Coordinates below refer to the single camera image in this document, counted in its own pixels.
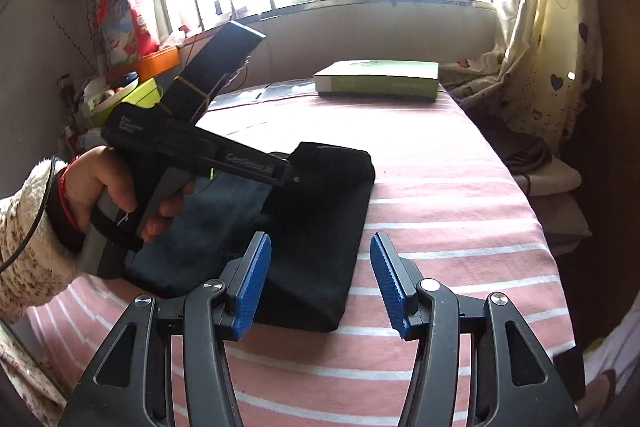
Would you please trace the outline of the left forearm cream sleeve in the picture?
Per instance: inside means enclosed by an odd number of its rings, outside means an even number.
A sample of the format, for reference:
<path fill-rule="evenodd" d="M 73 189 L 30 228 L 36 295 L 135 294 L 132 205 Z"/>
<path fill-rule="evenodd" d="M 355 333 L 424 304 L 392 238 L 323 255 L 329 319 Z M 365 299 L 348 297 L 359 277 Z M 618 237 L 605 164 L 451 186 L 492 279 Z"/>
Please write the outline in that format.
<path fill-rule="evenodd" d="M 21 189 L 1 201 L 1 319 L 15 323 L 43 306 L 79 275 L 85 233 L 66 198 L 68 166 L 42 161 Z"/>

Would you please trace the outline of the person's left hand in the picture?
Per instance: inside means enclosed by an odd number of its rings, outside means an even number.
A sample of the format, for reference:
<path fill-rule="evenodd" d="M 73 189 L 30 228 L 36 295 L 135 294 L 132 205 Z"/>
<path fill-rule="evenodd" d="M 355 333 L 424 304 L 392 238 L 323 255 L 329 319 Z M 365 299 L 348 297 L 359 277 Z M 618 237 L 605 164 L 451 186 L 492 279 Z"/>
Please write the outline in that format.
<path fill-rule="evenodd" d="M 144 242 L 152 242 L 171 227 L 183 211 L 184 200 L 194 189 L 195 181 L 191 179 L 160 203 L 143 226 L 141 237 Z M 137 208 L 134 180 L 128 167 L 114 150 L 99 146 L 79 155 L 63 175 L 62 199 L 79 231 L 88 231 L 91 210 L 103 191 L 124 212 L 132 213 Z"/>

